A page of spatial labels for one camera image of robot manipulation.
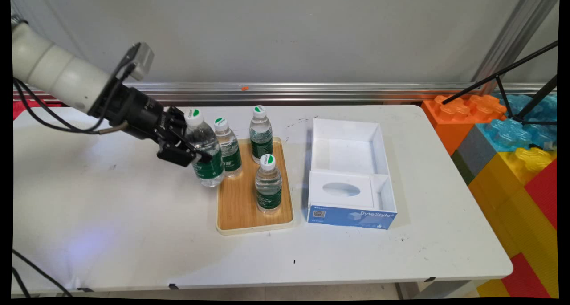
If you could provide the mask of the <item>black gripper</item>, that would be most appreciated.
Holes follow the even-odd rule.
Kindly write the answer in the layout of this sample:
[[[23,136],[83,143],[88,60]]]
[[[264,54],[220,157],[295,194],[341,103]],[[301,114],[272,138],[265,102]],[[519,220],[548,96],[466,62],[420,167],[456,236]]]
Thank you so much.
[[[163,161],[182,167],[192,163],[210,163],[212,154],[197,143],[187,139],[174,142],[176,138],[166,131],[165,124],[172,129],[184,131],[187,128],[184,112],[170,106],[165,112],[163,104],[152,99],[140,90],[120,84],[118,78],[111,78],[88,115],[103,117],[110,126],[128,123],[125,133],[138,139],[152,139],[159,145],[157,157]]]

